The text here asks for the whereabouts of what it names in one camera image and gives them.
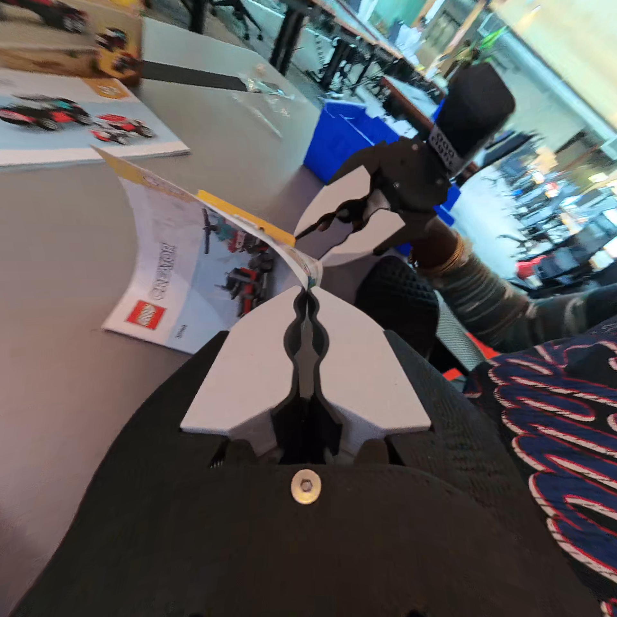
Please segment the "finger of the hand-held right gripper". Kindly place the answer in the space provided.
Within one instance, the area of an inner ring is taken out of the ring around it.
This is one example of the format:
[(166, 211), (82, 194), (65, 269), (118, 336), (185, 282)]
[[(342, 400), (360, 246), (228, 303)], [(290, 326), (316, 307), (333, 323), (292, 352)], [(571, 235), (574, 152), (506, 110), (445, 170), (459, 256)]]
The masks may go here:
[(364, 166), (322, 187), (300, 216), (294, 230), (295, 239), (299, 241), (325, 221), (332, 221), (349, 202), (363, 202), (369, 196), (370, 189), (371, 175)]
[(335, 219), (342, 220), (345, 213), (350, 219), (349, 224), (358, 223), (359, 228), (350, 231), (340, 243), (322, 255), (320, 260), (326, 267), (345, 265), (373, 255), (375, 251), (387, 250), (392, 239), (405, 228), (404, 219), (394, 210), (386, 195), (381, 189), (374, 189), (363, 202), (349, 202), (332, 221), (325, 221), (311, 234), (323, 226), (329, 227)]

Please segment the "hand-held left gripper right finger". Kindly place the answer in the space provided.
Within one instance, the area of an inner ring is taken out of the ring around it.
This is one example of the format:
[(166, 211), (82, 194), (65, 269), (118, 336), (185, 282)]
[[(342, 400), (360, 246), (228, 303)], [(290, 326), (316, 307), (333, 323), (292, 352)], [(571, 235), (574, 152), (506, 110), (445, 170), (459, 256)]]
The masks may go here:
[(357, 455), (369, 440), (427, 431), (431, 420), (377, 322), (314, 287), (317, 326), (325, 333), (318, 367), (325, 402), (342, 418), (340, 445)]

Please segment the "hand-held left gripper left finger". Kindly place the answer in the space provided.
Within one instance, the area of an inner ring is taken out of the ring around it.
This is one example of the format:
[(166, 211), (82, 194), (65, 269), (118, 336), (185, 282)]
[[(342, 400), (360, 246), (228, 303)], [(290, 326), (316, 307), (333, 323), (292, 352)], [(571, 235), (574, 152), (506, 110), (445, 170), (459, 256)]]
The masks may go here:
[(295, 355), (305, 300), (303, 287), (291, 287), (229, 330), (180, 423), (182, 432), (244, 440), (257, 456), (278, 447), (278, 423), (299, 401)]

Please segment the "helicopter cover instruction booklet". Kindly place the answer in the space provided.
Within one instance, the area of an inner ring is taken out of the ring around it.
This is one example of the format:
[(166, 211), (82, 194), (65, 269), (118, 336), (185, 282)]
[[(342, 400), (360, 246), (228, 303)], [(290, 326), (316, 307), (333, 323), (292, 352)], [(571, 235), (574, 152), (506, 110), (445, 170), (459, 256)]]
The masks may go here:
[(208, 192), (192, 195), (97, 153), (125, 190), (137, 239), (133, 276), (105, 330), (194, 354), (286, 289), (320, 284), (322, 265), (291, 234)]

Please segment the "person's right forearm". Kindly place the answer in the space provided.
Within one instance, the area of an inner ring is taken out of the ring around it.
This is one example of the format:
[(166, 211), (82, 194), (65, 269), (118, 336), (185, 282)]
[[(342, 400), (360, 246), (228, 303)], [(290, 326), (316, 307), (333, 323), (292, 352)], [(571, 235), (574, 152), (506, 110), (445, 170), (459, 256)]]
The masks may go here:
[(412, 262), (465, 329), (510, 353), (579, 336), (616, 348), (616, 285), (531, 299), (495, 274), (463, 237), (434, 219), (412, 241)]

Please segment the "blue plastic bin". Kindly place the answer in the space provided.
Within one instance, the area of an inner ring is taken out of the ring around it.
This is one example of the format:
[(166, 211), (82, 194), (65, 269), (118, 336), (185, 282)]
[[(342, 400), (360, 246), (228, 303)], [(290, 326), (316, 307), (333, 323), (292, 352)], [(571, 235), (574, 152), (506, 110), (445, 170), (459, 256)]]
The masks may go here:
[(447, 98), (427, 137), (398, 135), (365, 108), (328, 103), (321, 112), (304, 166), (326, 185), (364, 166), (371, 189), (381, 189), (394, 210), (406, 219), (441, 219), (454, 224), (451, 209), (460, 196), (452, 180), (462, 171), (461, 123)]

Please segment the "black mesh chair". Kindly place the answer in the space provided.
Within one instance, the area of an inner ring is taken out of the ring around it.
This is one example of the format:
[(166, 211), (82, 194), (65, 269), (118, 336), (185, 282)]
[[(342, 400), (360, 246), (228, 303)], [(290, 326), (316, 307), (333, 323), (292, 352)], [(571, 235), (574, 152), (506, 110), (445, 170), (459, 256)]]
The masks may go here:
[(429, 358), (436, 341), (439, 300), (405, 261), (393, 255), (380, 258), (357, 289), (353, 304)]

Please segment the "clear plastic bag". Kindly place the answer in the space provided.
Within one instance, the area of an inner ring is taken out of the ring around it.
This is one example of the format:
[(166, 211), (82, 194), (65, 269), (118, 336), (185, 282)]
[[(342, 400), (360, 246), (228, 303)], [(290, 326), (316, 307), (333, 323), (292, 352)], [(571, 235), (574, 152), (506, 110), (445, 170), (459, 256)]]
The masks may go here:
[(296, 93), (279, 80), (271, 80), (265, 64), (256, 64), (237, 77), (244, 90), (231, 94), (233, 103), (270, 135), (282, 140), (282, 129), (291, 119), (292, 103), (298, 100)]

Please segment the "long wooden workbench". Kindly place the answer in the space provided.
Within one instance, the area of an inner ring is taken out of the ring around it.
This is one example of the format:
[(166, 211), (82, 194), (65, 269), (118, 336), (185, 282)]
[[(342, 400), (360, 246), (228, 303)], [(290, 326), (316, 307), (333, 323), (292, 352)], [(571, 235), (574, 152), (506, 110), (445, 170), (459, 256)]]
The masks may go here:
[(308, 1), (310, 20), (327, 31), (331, 42), (329, 58), (320, 58), (317, 71), (305, 74), (331, 97), (355, 95), (359, 87), (382, 89), (382, 79), (399, 78), (417, 86), (436, 102), (444, 90), (427, 75), (419, 61), (405, 56), (378, 29), (360, 20), (345, 1)]

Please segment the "person's dark printed sweatshirt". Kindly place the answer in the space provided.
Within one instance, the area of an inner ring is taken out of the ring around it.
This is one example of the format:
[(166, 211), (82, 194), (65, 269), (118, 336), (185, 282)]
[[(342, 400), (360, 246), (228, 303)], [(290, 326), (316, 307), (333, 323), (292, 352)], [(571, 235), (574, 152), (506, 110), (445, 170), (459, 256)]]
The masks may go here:
[(485, 412), (579, 580), (616, 616), (616, 318), (476, 367)]

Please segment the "car cover instruction booklet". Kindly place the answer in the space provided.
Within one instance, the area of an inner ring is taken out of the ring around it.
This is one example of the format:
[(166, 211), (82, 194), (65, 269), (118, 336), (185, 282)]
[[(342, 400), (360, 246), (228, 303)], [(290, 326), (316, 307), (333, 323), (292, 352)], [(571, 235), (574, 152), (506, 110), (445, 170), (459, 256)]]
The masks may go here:
[(1, 168), (137, 159), (189, 147), (115, 79), (1, 69)]

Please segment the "yellow cardboard toy box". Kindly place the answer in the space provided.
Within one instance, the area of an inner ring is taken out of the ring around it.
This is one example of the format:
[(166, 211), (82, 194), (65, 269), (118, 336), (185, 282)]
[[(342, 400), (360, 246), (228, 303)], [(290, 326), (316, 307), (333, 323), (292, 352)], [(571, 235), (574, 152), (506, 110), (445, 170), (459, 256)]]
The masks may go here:
[(145, 1), (1, 1), (1, 67), (141, 81)]

